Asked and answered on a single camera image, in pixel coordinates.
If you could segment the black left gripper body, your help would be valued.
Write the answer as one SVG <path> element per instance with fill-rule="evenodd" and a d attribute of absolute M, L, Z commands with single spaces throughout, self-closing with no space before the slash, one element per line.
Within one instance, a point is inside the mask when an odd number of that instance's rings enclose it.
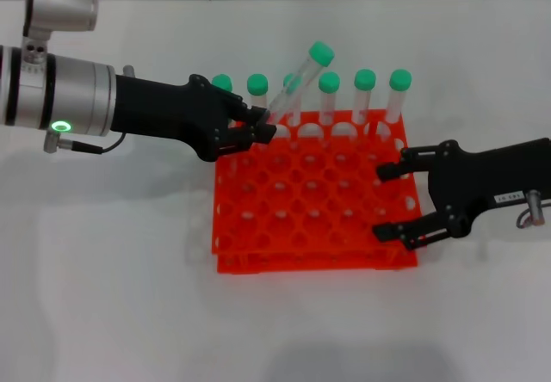
<path fill-rule="evenodd" d="M 118 75 L 110 130 L 189 145 L 205 162 L 249 149 L 249 130 L 230 128 L 247 121 L 243 99 L 192 75 L 184 85 Z"/>

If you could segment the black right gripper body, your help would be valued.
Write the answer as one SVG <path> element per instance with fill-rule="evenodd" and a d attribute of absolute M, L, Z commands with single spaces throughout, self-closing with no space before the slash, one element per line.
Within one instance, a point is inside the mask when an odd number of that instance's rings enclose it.
<path fill-rule="evenodd" d="M 537 139 L 482 152 L 453 142 L 447 156 L 429 171 L 428 187 L 436 213 L 451 237 L 465 237 L 482 213 L 522 202 L 529 222 L 545 224 L 543 205 L 551 200 L 551 139 Z"/>

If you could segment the orange test tube rack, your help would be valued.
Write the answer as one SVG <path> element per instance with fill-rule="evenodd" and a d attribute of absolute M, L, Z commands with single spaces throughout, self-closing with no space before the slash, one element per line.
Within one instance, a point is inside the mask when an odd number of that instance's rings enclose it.
<path fill-rule="evenodd" d="M 329 145 L 315 112 L 300 125 L 280 126 L 268 145 L 220 158 L 215 164 L 212 252 L 221 274 L 380 269 L 418 264 L 401 242 L 380 243 L 372 227 L 421 214 L 415 181 L 404 176 L 380 182 L 377 165 L 394 162 L 406 146 L 402 122 L 381 141 L 382 110 L 372 110 L 375 139 L 347 110 L 338 111 Z M 228 159 L 238 173 L 227 176 Z"/>

